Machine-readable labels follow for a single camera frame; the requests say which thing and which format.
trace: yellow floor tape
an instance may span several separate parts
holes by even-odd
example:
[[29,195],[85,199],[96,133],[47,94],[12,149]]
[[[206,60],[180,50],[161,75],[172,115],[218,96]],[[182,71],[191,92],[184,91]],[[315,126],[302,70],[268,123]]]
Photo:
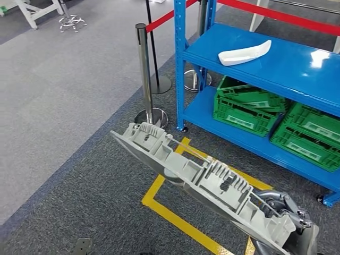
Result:
[[[181,143],[185,145],[183,146],[178,146],[175,152],[179,154],[182,154],[183,152],[188,152],[190,154],[192,154],[194,156],[196,156],[195,153],[200,154],[203,157],[207,157],[207,155],[201,152],[200,150],[191,147],[188,145],[190,142],[189,139],[185,137],[183,138]],[[245,174],[244,172],[238,171],[237,169],[231,167],[233,171],[237,172],[237,174],[244,177],[244,179],[247,180],[250,184],[259,189],[259,190],[269,190],[272,189],[273,187],[259,181],[256,178],[251,177],[250,175]],[[183,231],[184,233],[193,238],[194,240],[201,243],[204,247],[206,247],[207,249],[213,252],[213,254],[216,255],[234,255],[233,253],[215,242],[214,240],[210,238],[207,235],[205,235],[200,230],[193,227],[190,225],[189,223],[180,218],[179,216],[174,214],[173,212],[167,209],[165,206],[163,206],[156,200],[154,199],[154,197],[156,195],[156,193],[162,186],[163,182],[164,182],[164,178],[161,175],[158,175],[154,183],[146,192],[146,194],[142,199],[142,203],[145,206],[149,207],[150,209],[159,214],[160,216],[173,224],[174,226]],[[246,251],[244,255],[253,255],[255,252],[255,247],[253,245],[252,241],[250,239],[248,239],[247,245],[246,248]]]

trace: caster wheel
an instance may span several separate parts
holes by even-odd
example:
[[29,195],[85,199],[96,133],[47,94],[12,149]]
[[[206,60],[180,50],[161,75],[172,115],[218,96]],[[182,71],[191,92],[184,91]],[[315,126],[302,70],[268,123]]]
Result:
[[321,204],[323,204],[323,196],[323,195],[317,195],[317,201]]

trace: gray carpet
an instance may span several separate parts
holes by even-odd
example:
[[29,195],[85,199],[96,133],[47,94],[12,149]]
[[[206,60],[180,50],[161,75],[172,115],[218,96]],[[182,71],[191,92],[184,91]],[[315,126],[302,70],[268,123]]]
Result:
[[[219,22],[244,28],[249,25],[251,16],[223,7],[216,18]],[[319,34],[311,36],[310,31],[302,28],[296,28],[293,37],[290,26],[281,24],[278,29],[276,23],[265,20],[259,32],[324,49],[331,49],[335,40],[332,36],[320,40]],[[174,58],[161,67],[161,73],[174,81]],[[221,78],[216,74],[212,76],[214,84]],[[188,94],[186,101],[190,101],[192,96]],[[175,129],[174,98],[174,88],[153,97],[155,106],[163,108],[169,115],[167,130],[180,140],[184,134]],[[210,254],[201,245],[142,206],[141,199],[155,174],[108,135],[110,129],[123,132],[142,108],[139,89],[87,142],[86,150],[81,148],[76,152],[33,198],[5,223],[0,233],[3,239],[3,253],[70,254],[78,238],[90,237],[93,240],[92,254],[138,254],[142,251],[155,255]],[[336,236],[340,236],[340,204],[329,209],[314,199],[315,195],[326,190],[198,127],[188,126],[188,132],[185,135],[191,139],[191,144],[195,147],[277,190],[289,192],[301,206],[308,208],[319,224],[320,252],[338,254],[340,244]],[[156,200],[235,255],[244,252],[247,236],[169,183],[161,188]]]
[[[88,24],[78,33],[60,33],[55,16],[0,46],[0,224],[142,85],[135,25],[147,22],[145,2],[119,3],[81,1],[69,9]],[[150,8],[156,18],[173,4]],[[15,31],[12,14],[0,18],[0,36]],[[188,10],[188,36],[197,16],[198,4]],[[173,54],[173,22],[155,38],[158,66]]]

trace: blue shelf board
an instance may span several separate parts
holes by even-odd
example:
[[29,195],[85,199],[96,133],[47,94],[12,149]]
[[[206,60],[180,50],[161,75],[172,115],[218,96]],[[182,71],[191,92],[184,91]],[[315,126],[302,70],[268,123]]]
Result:
[[[271,40],[268,53],[223,66],[218,54]],[[294,42],[214,24],[183,52],[183,59],[340,117],[340,55]]]
[[271,144],[268,137],[259,137],[255,134],[213,119],[213,97],[216,92],[216,89],[214,87],[206,87],[204,91],[198,94],[185,110],[183,118],[213,134],[289,169],[296,174],[332,191],[340,192],[340,169],[334,173],[329,173]]

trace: blue metal shelf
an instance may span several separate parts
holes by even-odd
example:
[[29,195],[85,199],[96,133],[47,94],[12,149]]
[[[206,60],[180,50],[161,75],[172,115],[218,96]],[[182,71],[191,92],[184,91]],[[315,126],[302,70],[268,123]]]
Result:
[[213,119],[216,92],[214,87],[206,87],[198,94],[185,110],[184,119],[329,190],[340,192],[340,171],[329,173],[270,143],[268,137],[259,137]]
[[[207,0],[205,32],[191,46],[185,39],[185,0],[174,1],[176,93],[177,128],[184,120],[200,126],[332,192],[323,197],[323,204],[332,206],[340,200],[340,170],[329,173],[288,151],[274,146],[268,138],[240,130],[213,119],[215,88],[206,87],[188,108],[184,108],[185,61],[194,64],[201,77],[207,70],[228,75],[340,117],[340,55],[294,42],[249,32],[227,25],[216,24],[216,0]],[[222,66],[218,54],[225,50],[247,48],[271,40],[268,53],[256,60],[234,66]]]
[[[218,54],[271,40],[256,60],[222,66]],[[340,55],[227,25],[214,24],[183,52],[184,60],[340,117]]]

